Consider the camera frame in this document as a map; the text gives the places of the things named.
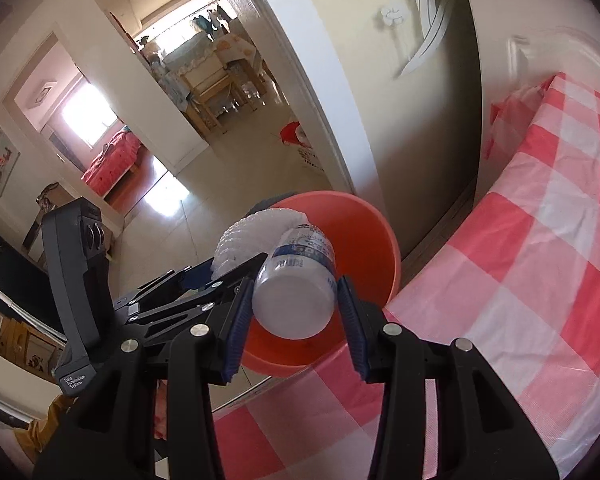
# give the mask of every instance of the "metal screw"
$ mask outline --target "metal screw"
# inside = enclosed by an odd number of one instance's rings
[[[473,349],[473,347],[474,344],[464,337],[459,337],[456,339],[456,348],[462,350],[463,352],[468,352],[469,350]]]
[[[87,225],[87,228],[85,229],[86,231],[86,237],[87,237],[87,247],[90,249],[93,249],[93,243],[95,241],[95,236],[93,234],[93,228],[90,225]]]
[[[193,335],[195,337],[201,337],[201,336],[207,335],[209,333],[209,327],[207,325],[201,323],[201,324],[192,326],[189,331],[191,332],[191,335]]]
[[[135,339],[127,339],[126,341],[122,342],[122,345],[120,345],[120,349],[123,352],[126,352],[127,354],[130,354],[137,348],[138,348],[138,341],[136,341]]]
[[[400,335],[402,333],[402,327],[395,323],[387,323],[382,327],[382,331],[387,335]]]

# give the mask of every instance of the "red bedspread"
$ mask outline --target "red bedspread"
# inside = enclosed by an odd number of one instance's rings
[[[140,145],[132,132],[120,130],[93,159],[82,180],[98,195],[105,196],[135,163]]]

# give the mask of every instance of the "checkered bed sheet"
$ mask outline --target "checkered bed sheet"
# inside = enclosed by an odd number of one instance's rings
[[[537,92],[537,112],[508,116],[509,131],[528,131],[499,180],[386,312],[422,339],[474,341],[563,477],[600,432],[600,94],[564,74]],[[505,102],[494,118],[511,111]],[[509,140],[494,146],[511,151]],[[343,346],[218,414],[227,478],[365,479],[381,398]],[[434,399],[427,384],[426,478]]]

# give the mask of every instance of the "window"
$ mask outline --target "window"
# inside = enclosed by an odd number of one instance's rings
[[[62,109],[62,118],[91,147],[118,119],[104,96],[89,83],[80,86],[69,98]]]
[[[235,11],[227,0],[190,0],[138,34],[136,41],[143,36],[148,36],[150,41],[156,41],[166,56],[185,41],[193,38],[196,31],[191,27],[191,19],[200,14],[206,16],[206,9],[215,9],[218,4],[229,17],[236,17]]]

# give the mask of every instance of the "bottle label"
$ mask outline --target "bottle label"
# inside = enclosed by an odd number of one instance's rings
[[[292,229],[274,251],[276,256],[304,256],[324,266],[333,277],[336,276],[333,247],[320,229],[302,224]]]

